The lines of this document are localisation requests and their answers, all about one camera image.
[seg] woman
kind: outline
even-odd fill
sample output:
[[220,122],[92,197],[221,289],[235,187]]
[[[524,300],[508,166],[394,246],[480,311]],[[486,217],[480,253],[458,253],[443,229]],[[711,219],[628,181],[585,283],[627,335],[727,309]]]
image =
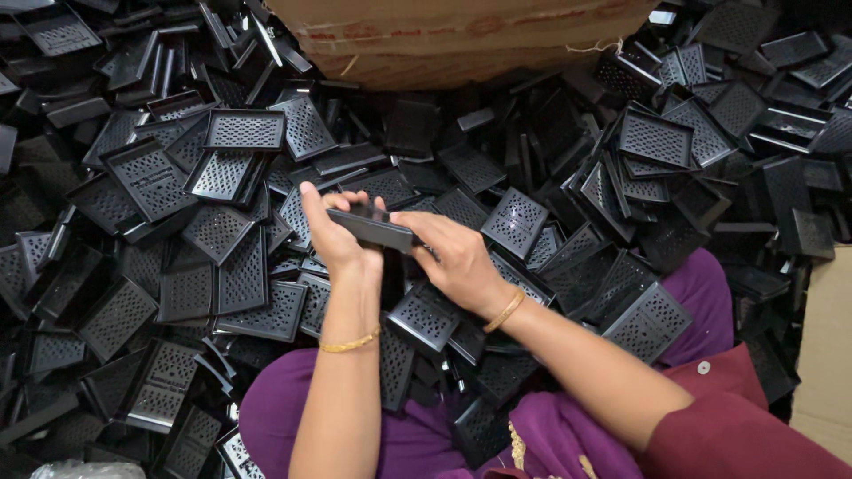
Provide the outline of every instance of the woman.
[[[381,412],[375,337],[382,255],[359,246],[325,212],[367,202],[366,193],[320,197],[310,183],[300,188],[331,296],[320,350],[278,359],[243,401],[240,433],[267,479],[852,477],[839,459],[765,412],[744,346],[725,352],[733,342],[730,296],[706,251],[662,282],[695,319],[664,356],[675,367],[663,374],[523,300],[492,266],[479,233],[443,216],[394,213],[393,222],[437,253],[440,260],[422,247],[413,252],[429,280],[489,329],[527,346],[565,390],[524,397],[509,416],[512,447],[467,470],[452,448],[443,405],[409,401],[404,417]],[[376,206],[383,208],[381,199]]]

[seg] rectangular tray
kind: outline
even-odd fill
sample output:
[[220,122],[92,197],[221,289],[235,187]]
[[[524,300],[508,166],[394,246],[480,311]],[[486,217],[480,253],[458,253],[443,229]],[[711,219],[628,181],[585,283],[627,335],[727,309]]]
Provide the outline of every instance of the rectangular tray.
[[204,148],[211,150],[279,151],[286,118],[282,112],[264,110],[210,110],[210,127]]

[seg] cardboard box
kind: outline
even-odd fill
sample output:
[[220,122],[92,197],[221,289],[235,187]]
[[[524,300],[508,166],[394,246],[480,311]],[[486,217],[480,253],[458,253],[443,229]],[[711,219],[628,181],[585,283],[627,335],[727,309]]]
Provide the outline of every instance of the cardboard box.
[[814,267],[790,426],[852,465],[852,246]]
[[567,63],[593,63],[597,55],[594,50],[569,52],[565,47],[550,47],[443,55],[314,54],[310,59],[328,78],[357,82],[372,90],[407,90],[455,88],[470,80],[488,80],[520,66],[544,69]]

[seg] hand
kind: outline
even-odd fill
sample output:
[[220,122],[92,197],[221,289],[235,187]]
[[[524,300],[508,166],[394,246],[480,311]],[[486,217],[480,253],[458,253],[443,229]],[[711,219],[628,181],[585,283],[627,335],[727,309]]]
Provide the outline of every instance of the hand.
[[424,211],[391,213],[390,221],[409,228],[438,253],[435,260],[422,246],[412,250],[432,284],[455,304],[490,321],[512,302],[517,288],[494,268],[478,231]]
[[[351,274],[366,275],[367,284],[381,284],[383,256],[374,248],[362,248],[358,240],[344,227],[333,222],[325,211],[338,208],[349,211],[352,203],[368,205],[370,198],[366,192],[331,193],[320,197],[320,192],[310,182],[299,185],[302,191],[302,208],[311,230],[311,244],[325,261],[331,279]],[[377,197],[375,205],[384,210],[384,200]]]

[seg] maroon sleeve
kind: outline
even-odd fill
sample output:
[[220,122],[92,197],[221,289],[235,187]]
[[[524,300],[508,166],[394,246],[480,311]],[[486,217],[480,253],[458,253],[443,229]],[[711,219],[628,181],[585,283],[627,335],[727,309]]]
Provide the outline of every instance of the maroon sleeve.
[[852,478],[852,468],[741,395],[669,413],[639,458],[648,479]]

